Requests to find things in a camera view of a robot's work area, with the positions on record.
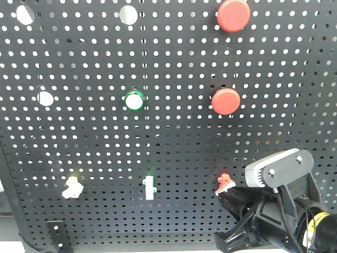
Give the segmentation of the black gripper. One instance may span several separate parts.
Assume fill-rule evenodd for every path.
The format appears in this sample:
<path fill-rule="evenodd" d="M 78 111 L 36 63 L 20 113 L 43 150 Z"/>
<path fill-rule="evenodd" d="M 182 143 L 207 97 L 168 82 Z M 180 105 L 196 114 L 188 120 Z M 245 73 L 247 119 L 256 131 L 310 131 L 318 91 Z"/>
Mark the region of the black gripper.
<path fill-rule="evenodd" d="M 221 252 L 276 246 L 310 248 L 313 185 L 289 184 L 276 189 L 233 187 L 219 193 L 219 204 L 238 226 L 214 234 Z"/>

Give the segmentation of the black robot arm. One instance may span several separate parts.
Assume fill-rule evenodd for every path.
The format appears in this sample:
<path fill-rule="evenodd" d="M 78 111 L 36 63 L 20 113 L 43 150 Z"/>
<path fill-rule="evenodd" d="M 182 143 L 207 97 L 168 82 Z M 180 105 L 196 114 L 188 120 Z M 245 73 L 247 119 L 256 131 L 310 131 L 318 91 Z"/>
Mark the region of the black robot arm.
<path fill-rule="evenodd" d="M 221 252 L 275 246 L 287 252 L 336 252 L 336 215 L 284 188 L 231 188 L 218 194 L 219 204 L 236 220 L 225 232 L 215 233 Z"/>

